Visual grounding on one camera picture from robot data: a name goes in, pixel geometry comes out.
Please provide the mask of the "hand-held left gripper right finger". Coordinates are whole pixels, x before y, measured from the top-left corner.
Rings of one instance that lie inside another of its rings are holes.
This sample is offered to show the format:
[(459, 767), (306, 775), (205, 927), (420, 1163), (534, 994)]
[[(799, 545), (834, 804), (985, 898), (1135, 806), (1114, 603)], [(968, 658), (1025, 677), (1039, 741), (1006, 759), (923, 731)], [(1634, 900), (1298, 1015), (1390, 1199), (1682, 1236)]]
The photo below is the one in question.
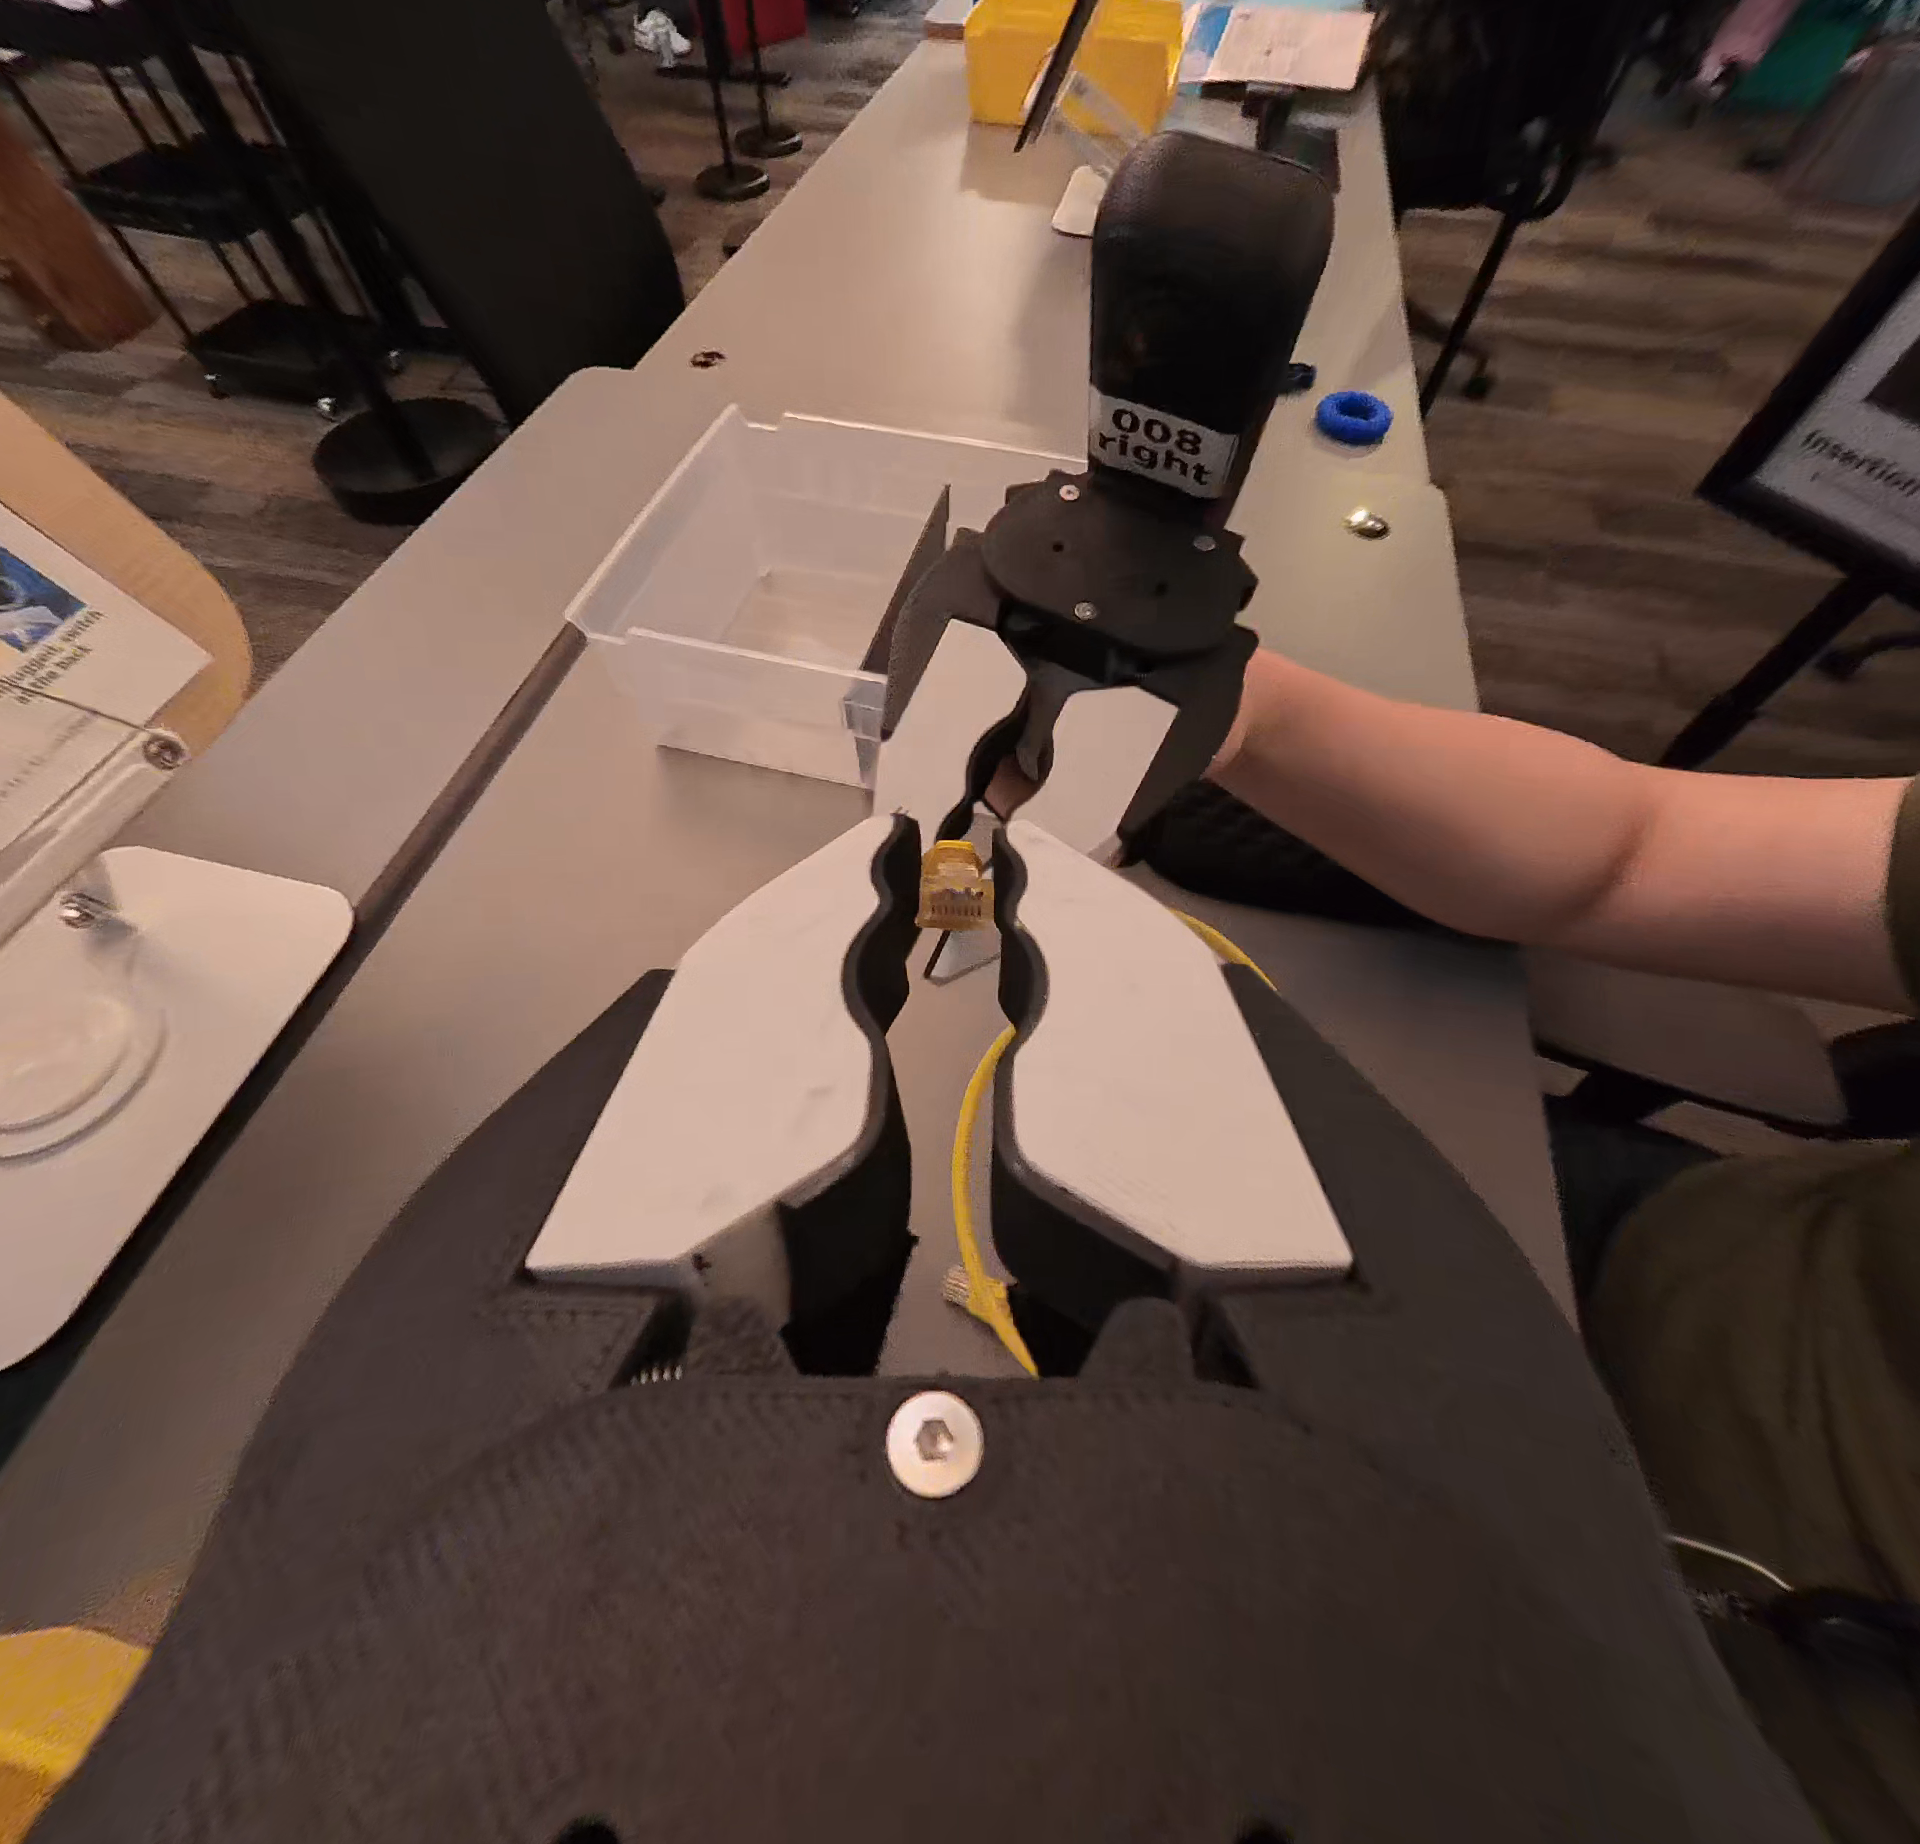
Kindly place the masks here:
[(1032, 1297), (1344, 1281), (1355, 1252), (1253, 1032), (1269, 982), (1034, 825), (998, 835), (990, 1220)]

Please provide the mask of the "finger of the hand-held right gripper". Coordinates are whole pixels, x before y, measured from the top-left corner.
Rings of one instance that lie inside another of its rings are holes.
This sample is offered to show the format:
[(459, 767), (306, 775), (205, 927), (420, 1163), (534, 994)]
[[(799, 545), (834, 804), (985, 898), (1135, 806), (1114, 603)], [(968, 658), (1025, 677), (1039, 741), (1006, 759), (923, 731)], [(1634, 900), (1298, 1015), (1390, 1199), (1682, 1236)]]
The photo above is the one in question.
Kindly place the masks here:
[(1030, 806), (1055, 765), (1055, 731), (1072, 697), (1068, 670), (1032, 670), (1013, 718), (1013, 738), (1005, 756), (1005, 818)]
[(1022, 680), (1016, 695), (992, 707), (973, 738), (964, 763), (956, 832), (973, 833), (981, 815), (1005, 822), (1039, 792), (1036, 687)]

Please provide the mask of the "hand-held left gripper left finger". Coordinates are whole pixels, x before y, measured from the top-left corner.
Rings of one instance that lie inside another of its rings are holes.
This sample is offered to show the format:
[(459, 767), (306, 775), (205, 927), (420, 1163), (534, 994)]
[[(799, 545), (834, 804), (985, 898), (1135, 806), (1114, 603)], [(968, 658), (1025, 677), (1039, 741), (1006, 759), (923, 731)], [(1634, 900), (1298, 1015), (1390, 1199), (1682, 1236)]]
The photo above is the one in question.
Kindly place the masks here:
[(724, 913), (667, 975), (525, 1254), (539, 1281), (793, 1293), (780, 1206), (878, 1145), (921, 829), (876, 815)]

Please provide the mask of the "clear plastic bin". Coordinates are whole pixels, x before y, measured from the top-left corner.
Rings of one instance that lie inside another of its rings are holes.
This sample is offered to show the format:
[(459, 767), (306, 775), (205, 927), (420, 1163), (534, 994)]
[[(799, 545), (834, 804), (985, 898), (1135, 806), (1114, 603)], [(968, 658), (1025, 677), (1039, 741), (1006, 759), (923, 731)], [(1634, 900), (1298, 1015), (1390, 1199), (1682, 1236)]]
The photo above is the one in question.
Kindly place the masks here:
[(661, 749), (871, 790), (921, 540), (1082, 461), (730, 405), (568, 611)]

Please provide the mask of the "yellow plastic bin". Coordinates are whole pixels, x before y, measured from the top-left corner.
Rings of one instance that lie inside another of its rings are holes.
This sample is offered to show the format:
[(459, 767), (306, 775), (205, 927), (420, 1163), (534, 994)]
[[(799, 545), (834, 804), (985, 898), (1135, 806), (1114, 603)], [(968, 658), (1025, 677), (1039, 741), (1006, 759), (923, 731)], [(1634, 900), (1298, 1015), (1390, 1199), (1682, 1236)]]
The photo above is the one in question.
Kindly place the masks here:
[[(970, 117), (1020, 128), (1045, 60), (1075, 0), (979, 0), (964, 21)], [(1187, 43), (1182, 0), (1103, 0), (1078, 52), (1078, 72), (1142, 131), (1174, 96)]]
[(121, 1711), (149, 1650), (78, 1626), (2, 1636), (2, 1840), (19, 1842)]

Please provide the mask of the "person's right forearm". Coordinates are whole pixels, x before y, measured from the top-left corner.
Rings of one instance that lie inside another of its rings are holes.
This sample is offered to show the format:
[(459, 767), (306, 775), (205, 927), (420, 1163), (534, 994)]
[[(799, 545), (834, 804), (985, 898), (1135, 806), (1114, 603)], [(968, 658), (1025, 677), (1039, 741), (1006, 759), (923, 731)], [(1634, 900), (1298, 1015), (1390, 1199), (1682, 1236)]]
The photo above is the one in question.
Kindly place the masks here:
[(1208, 775), (1456, 932), (1916, 1012), (1916, 779), (1649, 767), (1266, 649)]

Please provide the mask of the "black bin divider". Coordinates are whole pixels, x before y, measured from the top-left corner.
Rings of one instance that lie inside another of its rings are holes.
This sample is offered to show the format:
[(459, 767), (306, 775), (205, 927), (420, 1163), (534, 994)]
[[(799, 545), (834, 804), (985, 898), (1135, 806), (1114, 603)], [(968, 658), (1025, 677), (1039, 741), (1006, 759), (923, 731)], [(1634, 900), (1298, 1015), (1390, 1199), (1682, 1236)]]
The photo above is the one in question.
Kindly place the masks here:
[(953, 519), (952, 487), (935, 499), (907, 568), (885, 615), (885, 708), (879, 741), (893, 738), (918, 691), (932, 652), (946, 626), (944, 574), (952, 553)]

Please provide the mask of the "black tilted stand board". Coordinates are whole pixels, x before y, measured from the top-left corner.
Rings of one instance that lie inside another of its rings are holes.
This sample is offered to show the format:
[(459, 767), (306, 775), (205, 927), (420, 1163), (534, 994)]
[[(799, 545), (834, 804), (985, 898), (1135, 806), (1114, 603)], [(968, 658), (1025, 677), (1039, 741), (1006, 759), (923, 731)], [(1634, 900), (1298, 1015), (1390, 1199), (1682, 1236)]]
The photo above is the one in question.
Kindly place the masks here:
[(1053, 213), (1053, 228), (1068, 240), (1092, 240), (1099, 210), (1118, 169), (1139, 147), (1147, 128), (1118, 95), (1092, 79), (1082, 48), (1107, 0), (1073, 0), (1060, 40), (1022, 98), (1016, 149), (1028, 152), (1055, 131), (1063, 134), (1078, 163)]

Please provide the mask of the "printed paper sheets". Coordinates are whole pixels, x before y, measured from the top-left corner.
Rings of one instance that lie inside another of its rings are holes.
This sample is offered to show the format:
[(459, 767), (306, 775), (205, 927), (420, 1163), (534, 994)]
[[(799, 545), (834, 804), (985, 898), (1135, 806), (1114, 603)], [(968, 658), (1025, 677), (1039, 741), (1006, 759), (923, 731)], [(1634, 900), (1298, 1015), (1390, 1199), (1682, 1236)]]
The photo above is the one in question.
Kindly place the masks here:
[(1375, 14), (1211, 2), (1191, 12), (1177, 79), (1192, 88), (1357, 90)]

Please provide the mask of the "white stand base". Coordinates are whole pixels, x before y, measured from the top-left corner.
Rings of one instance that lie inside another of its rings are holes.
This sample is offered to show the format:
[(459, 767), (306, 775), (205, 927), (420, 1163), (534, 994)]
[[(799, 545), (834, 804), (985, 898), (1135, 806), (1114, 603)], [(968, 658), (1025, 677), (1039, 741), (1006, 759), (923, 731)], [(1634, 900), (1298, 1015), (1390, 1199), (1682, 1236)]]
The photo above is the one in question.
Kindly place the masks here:
[(334, 888), (125, 844), (2, 951), (2, 1367), (74, 1321), (343, 954)]

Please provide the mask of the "black office chair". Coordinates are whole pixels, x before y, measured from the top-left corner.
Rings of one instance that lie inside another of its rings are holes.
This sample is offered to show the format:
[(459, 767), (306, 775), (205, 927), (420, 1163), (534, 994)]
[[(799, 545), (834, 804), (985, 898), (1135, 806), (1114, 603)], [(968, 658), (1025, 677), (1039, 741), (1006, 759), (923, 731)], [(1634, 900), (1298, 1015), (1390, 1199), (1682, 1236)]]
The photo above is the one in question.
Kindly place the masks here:
[(1481, 212), (1497, 228), (1453, 321), (1411, 303), (1436, 346), (1424, 417), (1466, 364), (1462, 393), (1495, 387), (1473, 330), (1526, 226), (1571, 195), (1657, 0), (1375, 0), (1367, 73), (1380, 106), (1395, 226)]

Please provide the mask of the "black framed sign stand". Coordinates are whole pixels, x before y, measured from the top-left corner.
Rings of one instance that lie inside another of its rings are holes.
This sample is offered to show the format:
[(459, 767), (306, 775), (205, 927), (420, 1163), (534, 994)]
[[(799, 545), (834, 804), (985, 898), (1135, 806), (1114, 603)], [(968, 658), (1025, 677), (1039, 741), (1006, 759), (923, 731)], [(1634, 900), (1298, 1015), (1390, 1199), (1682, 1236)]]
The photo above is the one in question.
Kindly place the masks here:
[(1657, 757), (1669, 768), (1726, 750), (1806, 670), (1848, 682), (1878, 655), (1916, 654), (1916, 628), (1842, 641), (1881, 600), (1919, 612), (1916, 210), (1695, 493), (1835, 580), (1679, 729)]

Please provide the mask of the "black stanchion post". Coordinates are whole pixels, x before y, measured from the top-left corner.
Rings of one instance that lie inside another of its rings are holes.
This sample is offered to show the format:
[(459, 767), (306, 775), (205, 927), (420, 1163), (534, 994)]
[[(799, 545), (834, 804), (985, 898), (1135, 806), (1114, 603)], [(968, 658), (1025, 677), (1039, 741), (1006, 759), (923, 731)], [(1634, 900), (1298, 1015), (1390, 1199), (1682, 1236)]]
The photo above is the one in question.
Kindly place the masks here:
[(710, 90), (710, 111), (719, 159), (695, 177), (700, 199), (719, 204), (740, 204), (769, 193), (769, 176), (755, 162), (741, 159), (732, 147), (732, 126), (724, 86), (730, 79), (730, 43), (724, 24), (722, 0), (695, 0), (700, 14), (702, 72)]
[(493, 456), (502, 429), (482, 405), (397, 390), (425, 355), (459, 341), (412, 293), (372, 200), (232, 12), (217, 4), (215, 21), (238, 95), (229, 162), (293, 281), (297, 342), (327, 380), (315, 471), (350, 519), (420, 524)]

